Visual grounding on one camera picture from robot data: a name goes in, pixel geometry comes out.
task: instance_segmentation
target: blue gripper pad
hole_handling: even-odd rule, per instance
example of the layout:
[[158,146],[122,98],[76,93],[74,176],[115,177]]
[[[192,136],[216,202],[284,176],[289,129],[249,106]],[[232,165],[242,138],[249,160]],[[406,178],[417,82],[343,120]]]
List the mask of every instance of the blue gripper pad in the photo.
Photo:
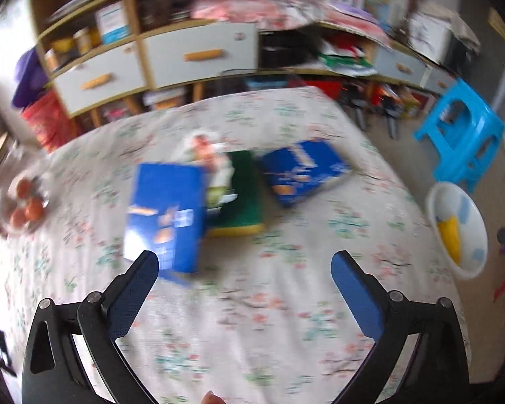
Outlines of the blue gripper pad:
[[109,322],[108,336],[111,341],[124,337],[159,273],[159,259],[145,250],[131,264],[128,271],[117,276],[105,290],[105,299],[112,302],[106,311]]
[[331,276],[361,332],[377,341],[383,333],[385,322],[381,307],[365,283],[365,278],[371,276],[365,274],[347,252],[333,255]]

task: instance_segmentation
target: tablecloth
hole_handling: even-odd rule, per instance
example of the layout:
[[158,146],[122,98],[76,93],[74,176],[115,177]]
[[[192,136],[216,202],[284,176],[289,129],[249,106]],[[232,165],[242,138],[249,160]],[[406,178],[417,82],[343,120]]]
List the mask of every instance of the tablecloth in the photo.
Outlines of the tablecloth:
[[[159,402],[200,402],[213,390],[228,404],[330,403],[373,345],[331,278],[331,257],[343,249],[386,290],[452,299],[469,353],[460,299],[412,196],[337,104],[305,87],[138,115],[54,152],[54,208],[35,234],[0,239],[0,328],[15,369],[39,300],[81,301],[128,268],[122,239],[136,165],[164,162],[198,127],[221,132],[230,150],[256,154],[321,136],[353,172],[289,210],[265,192],[265,232],[204,240],[189,288],[155,283],[117,343]],[[396,389],[411,349],[382,397]],[[109,396],[80,352],[96,390]]]

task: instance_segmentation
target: white bucket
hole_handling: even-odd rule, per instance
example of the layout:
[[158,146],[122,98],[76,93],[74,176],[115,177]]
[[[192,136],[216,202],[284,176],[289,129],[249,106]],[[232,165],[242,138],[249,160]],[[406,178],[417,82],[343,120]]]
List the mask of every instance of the white bucket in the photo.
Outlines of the white bucket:
[[[475,203],[457,185],[438,182],[428,192],[426,207],[428,220],[451,271],[461,279],[475,278],[484,269],[488,257],[486,228]],[[447,252],[437,226],[437,222],[446,221],[453,215],[458,219],[461,246],[459,265]]]

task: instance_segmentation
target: glass bowl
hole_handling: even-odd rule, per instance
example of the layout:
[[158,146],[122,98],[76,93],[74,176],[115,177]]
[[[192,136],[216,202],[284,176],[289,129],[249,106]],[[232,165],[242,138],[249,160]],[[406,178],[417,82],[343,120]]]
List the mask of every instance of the glass bowl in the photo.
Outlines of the glass bowl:
[[9,235],[34,232],[44,220],[52,183],[47,170],[45,154],[24,146],[12,149],[0,164],[0,228]]

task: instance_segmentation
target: blue plastic stool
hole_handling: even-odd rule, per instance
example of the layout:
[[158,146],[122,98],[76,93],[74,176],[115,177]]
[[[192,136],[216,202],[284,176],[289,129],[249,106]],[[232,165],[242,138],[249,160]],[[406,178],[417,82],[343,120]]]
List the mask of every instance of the blue plastic stool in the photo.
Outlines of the blue plastic stool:
[[[442,121],[440,116],[455,101],[461,101],[465,110],[451,124]],[[485,101],[459,79],[437,101],[413,136],[420,141],[427,135],[438,150],[440,163],[434,170],[437,181],[460,183],[465,180],[472,193],[496,156],[504,128],[503,121]]]

